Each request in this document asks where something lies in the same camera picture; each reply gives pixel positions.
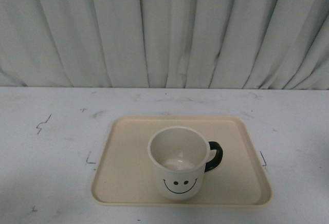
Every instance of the mug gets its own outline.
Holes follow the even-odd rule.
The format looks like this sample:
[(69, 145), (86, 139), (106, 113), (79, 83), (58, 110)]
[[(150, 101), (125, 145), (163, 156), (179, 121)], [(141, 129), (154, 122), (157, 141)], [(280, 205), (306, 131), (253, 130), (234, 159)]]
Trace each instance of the mug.
[[(210, 150), (216, 155), (209, 162)], [(165, 198), (187, 200), (201, 188), (204, 173), (217, 167), (223, 150), (198, 131), (184, 126), (159, 130), (148, 143), (155, 188)]]

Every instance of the tray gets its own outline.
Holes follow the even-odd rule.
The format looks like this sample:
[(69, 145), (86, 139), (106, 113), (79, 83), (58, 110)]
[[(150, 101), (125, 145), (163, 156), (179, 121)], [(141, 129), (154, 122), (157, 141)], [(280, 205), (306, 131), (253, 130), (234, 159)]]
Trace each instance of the tray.
[[(221, 164), (205, 173), (201, 190), (186, 201), (159, 195), (152, 185), (148, 142), (158, 130), (183, 125), (223, 148)], [(97, 203), (107, 206), (261, 206), (271, 198), (243, 122), (223, 116), (125, 116), (111, 129), (92, 185)]]

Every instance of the black mug handle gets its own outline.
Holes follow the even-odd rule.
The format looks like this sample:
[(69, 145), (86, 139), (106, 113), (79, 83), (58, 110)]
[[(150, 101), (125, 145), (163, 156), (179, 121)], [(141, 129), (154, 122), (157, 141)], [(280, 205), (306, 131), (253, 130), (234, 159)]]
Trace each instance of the black mug handle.
[(213, 170), (215, 167), (217, 167), (223, 158), (223, 149), (219, 143), (211, 141), (209, 142), (209, 145), (211, 150), (216, 150), (216, 155), (211, 161), (206, 163), (205, 172)]

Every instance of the mug rim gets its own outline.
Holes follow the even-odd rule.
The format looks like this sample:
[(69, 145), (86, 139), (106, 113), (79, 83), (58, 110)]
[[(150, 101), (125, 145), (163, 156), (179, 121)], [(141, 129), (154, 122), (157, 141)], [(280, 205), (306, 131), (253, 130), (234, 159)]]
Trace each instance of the mug rim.
[[(206, 148), (207, 148), (207, 151), (206, 151), (206, 155), (204, 157), (204, 159), (202, 160), (202, 162), (200, 162), (197, 166), (191, 168), (191, 169), (186, 169), (186, 170), (174, 170), (174, 169), (169, 169), (163, 165), (161, 165), (160, 163), (158, 163), (152, 153), (151, 153), (151, 144), (154, 140), (154, 138), (159, 135), (160, 133), (166, 131), (166, 130), (169, 130), (169, 129), (173, 129), (173, 128), (180, 128), (180, 129), (187, 129), (187, 130), (190, 130), (194, 133), (196, 133), (197, 135), (199, 135), (202, 140), (204, 141), (205, 145), (206, 145)], [(174, 125), (174, 126), (168, 126), (168, 127), (165, 127), (165, 128), (162, 128), (160, 130), (158, 130), (155, 134), (153, 134), (153, 136), (150, 138), (149, 140), (149, 143), (148, 143), (148, 154), (149, 154), (149, 157), (150, 159), (152, 160), (152, 162), (159, 168), (161, 168), (162, 170), (165, 170), (167, 172), (170, 172), (170, 173), (177, 173), (177, 174), (184, 174), (184, 173), (190, 173), (190, 172), (193, 172), (193, 171), (197, 171), (199, 170), (202, 166), (206, 166), (206, 162), (207, 160), (209, 159), (209, 155), (210, 155), (210, 145), (209, 145), (209, 142), (207, 141), (207, 139), (205, 138), (204, 135), (202, 135), (200, 132), (198, 132), (197, 130), (195, 129), (192, 129), (190, 127), (187, 127), (187, 126), (180, 126), (180, 125)]]

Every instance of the curtain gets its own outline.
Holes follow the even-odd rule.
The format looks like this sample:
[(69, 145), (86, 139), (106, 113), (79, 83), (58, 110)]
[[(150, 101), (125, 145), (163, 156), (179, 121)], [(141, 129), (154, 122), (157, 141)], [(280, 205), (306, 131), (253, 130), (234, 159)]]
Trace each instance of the curtain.
[(0, 86), (329, 89), (329, 0), (0, 0)]

